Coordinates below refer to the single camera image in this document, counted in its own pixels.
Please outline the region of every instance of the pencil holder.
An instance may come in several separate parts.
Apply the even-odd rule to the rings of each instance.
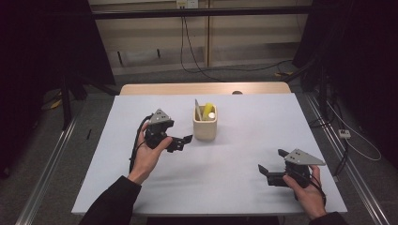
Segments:
[[[205,106],[199,106],[200,111],[203,112]],[[217,134],[217,107],[212,106],[210,111],[212,114],[209,116],[209,120],[201,121],[199,115],[195,109],[193,109],[193,137],[197,140],[212,141],[216,138]]]

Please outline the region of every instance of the floor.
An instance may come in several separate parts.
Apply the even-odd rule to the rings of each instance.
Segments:
[[[294,44],[286,51],[275,51],[275,57],[269,56],[269,46],[246,46],[224,50],[220,48],[219,60],[215,62],[223,68],[240,68],[241,71],[223,70],[206,71],[206,75],[223,79],[228,82],[260,82],[278,81],[274,75],[278,71],[292,71],[295,68],[289,63],[266,68],[274,62],[293,57]],[[196,55],[200,49],[194,49]],[[180,50],[161,50],[161,58],[157,51],[153,52],[122,52],[123,65],[117,52],[110,52],[109,58],[117,86],[124,83],[172,83],[172,82],[208,82],[208,77],[200,73],[191,75],[181,69]],[[190,55],[184,49],[184,55]],[[196,68],[192,59],[187,59],[187,69]],[[317,120],[316,92],[302,93],[299,81],[290,84],[292,92],[309,123]],[[77,224],[81,216],[72,215],[80,184],[95,152],[100,134],[105,125],[107,114],[112,108],[113,97],[102,94],[97,89],[87,86],[89,96],[85,101],[71,101],[73,114],[76,115],[70,132],[62,131],[62,108],[43,111],[38,126],[32,134],[23,155],[11,167],[11,176],[0,180],[0,224]],[[56,93],[49,92],[44,101]],[[349,107],[342,102],[341,108],[345,122],[353,129],[359,130],[360,124],[350,114]],[[312,128],[313,135],[328,163],[331,172],[336,169],[342,155],[342,146],[336,139],[338,119],[330,126]],[[371,138],[366,133],[360,135],[351,132],[350,143],[363,154],[377,158],[375,149],[364,139]],[[398,176],[385,158],[372,161],[355,151],[350,151],[350,158],[340,175],[336,176],[336,185],[340,190],[348,213],[344,218],[350,224],[398,224]],[[47,185],[38,183],[48,181]],[[134,224],[145,224],[145,218],[135,217]],[[280,217],[285,225],[307,224],[304,215]]]

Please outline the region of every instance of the white table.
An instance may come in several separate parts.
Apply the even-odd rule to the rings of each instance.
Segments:
[[[195,139],[182,152],[163,152],[134,205],[134,214],[165,216],[260,216],[302,213],[293,191],[270,187],[257,168],[282,172],[277,150],[299,148],[321,158],[294,94],[120,96],[99,140],[83,186],[72,209],[84,214],[103,190],[127,175],[136,129],[148,114],[162,108],[175,120],[167,134],[192,134],[194,100],[212,102],[219,112],[213,142]],[[328,212],[346,212],[328,167],[320,167]]]

